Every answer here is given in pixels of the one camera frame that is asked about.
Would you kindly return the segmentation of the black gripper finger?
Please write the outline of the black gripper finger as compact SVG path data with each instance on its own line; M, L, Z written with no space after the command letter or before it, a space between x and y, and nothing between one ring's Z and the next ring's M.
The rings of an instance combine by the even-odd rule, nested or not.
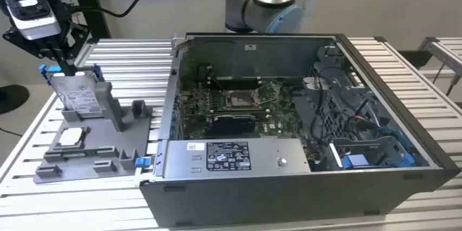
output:
M12 43L16 47L28 52L39 59L48 58L55 61L67 76L72 75L72 48L68 39L57 36L48 36L39 39L25 39L19 29L9 28L3 33L3 39Z
M69 45L65 50L65 69L64 74L67 76L73 76L77 72L77 68L75 65L75 58L77 57L80 50L85 44L88 39L88 35L91 34L89 27L87 25L71 25L69 26L69 34L67 39L73 40L73 44Z

